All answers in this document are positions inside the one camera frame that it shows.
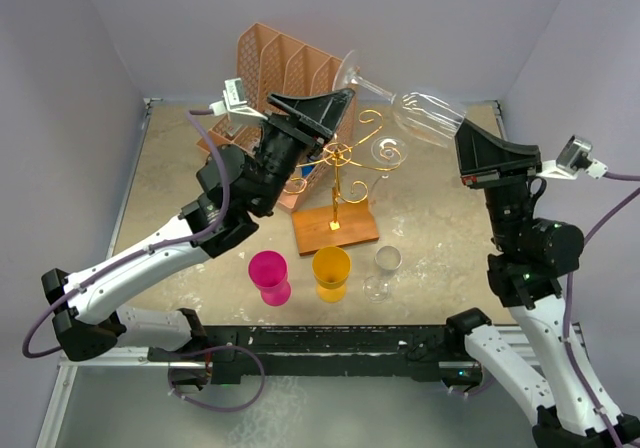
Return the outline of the clear round wine glass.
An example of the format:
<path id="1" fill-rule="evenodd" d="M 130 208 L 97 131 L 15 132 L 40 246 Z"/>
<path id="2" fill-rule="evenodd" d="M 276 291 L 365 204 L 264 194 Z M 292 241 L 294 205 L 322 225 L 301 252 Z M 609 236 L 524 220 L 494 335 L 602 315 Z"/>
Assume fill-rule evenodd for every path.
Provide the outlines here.
<path id="1" fill-rule="evenodd" d="M 350 50 L 334 75 L 334 90 L 351 86 L 364 88 L 391 105 L 392 116 L 400 129 L 413 138 L 440 147 L 448 147 L 466 119 L 467 108 L 427 89 L 391 92 L 360 74 L 358 52 Z"/>

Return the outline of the gold wire wine glass rack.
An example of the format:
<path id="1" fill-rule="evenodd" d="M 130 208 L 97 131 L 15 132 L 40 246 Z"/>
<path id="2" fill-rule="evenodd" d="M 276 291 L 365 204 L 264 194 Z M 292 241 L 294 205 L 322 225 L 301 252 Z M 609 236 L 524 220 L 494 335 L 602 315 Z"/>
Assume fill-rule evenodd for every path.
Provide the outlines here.
<path id="1" fill-rule="evenodd" d="M 340 248 L 372 243 L 379 240 L 379 232 L 368 204 L 369 186 L 355 180 L 346 186 L 342 182 L 341 170 L 356 167 L 373 172 L 387 171 L 377 163 L 365 165 L 354 158 L 357 147 L 382 137 L 383 115 L 374 109 L 365 109 L 358 115 L 362 124 L 371 124 L 374 129 L 355 142 L 335 139 L 323 148 L 320 158 L 308 165 L 328 167 L 333 175 L 331 203 L 327 206 L 297 210 L 292 213 L 292 225 L 298 254 L 306 257 L 318 250 L 337 246 Z"/>

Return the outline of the clear flute wine glass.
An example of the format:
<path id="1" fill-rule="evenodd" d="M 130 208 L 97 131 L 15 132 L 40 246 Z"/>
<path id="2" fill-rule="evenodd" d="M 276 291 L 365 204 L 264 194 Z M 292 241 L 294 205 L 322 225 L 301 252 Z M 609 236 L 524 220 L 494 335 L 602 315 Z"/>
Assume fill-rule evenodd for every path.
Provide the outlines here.
<path id="1" fill-rule="evenodd" d="M 386 198 L 389 191 L 390 169 L 396 169 L 405 161 L 408 147 L 402 139 L 382 136 L 372 143 L 371 154 L 381 168 L 387 168 L 387 171 L 380 171 L 379 177 L 370 187 L 369 205 L 376 207 Z"/>

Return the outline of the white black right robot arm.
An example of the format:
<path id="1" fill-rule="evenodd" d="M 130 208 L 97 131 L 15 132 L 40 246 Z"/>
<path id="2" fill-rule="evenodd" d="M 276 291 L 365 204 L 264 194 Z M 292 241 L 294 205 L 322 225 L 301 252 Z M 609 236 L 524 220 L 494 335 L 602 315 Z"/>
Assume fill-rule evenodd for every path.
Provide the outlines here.
<path id="1" fill-rule="evenodd" d="M 571 324 L 570 289 L 559 283 L 579 268 L 580 228 L 535 214 L 551 177 L 589 170 L 589 147 L 571 140 L 544 162 L 536 145 L 508 142 L 469 120 L 455 134 L 460 178 L 484 193 L 496 254 L 487 258 L 491 291 L 526 337 L 532 367 L 492 321 L 473 308 L 446 321 L 446 351 L 471 357 L 508 392 L 529 420 L 539 447 L 623 447 L 639 442 L 639 419 L 604 389 Z"/>

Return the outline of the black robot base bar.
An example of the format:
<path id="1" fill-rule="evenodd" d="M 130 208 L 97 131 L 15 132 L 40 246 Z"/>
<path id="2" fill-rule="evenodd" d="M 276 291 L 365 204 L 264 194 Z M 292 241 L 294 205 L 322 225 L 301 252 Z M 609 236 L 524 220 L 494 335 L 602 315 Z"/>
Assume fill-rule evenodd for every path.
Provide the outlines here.
<path id="1" fill-rule="evenodd" d="M 245 376 L 403 377 L 417 382 L 445 382 L 477 386 L 483 380 L 480 364 L 460 348 L 447 344 L 443 325 L 209 325 L 208 340 L 170 353 L 148 352 L 152 362 L 202 361 L 206 347 L 221 350 L 211 356 L 213 384 L 238 384 Z"/>

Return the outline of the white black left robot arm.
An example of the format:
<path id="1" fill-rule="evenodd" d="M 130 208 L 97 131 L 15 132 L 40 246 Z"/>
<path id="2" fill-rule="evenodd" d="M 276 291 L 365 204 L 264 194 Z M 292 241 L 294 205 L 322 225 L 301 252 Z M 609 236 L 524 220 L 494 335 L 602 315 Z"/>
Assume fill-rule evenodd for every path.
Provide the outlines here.
<path id="1" fill-rule="evenodd" d="M 114 347 L 159 348 L 184 360 L 201 356 L 209 342 L 194 310 L 140 310 L 129 301 L 252 236 L 257 219 L 272 215 L 300 160 L 333 140 L 354 97 L 351 88 L 303 97 L 271 93 L 274 110 L 263 114 L 249 105 L 241 79 L 226 81 L 222 99 L 204 112 L 258 127 L 253 151 L 212 145 L 210 160 L 196 173 L 201 194 L 165 225 L 94 267 L 43 275 L 55 336 L 67 358 L 87 361 Z"/>

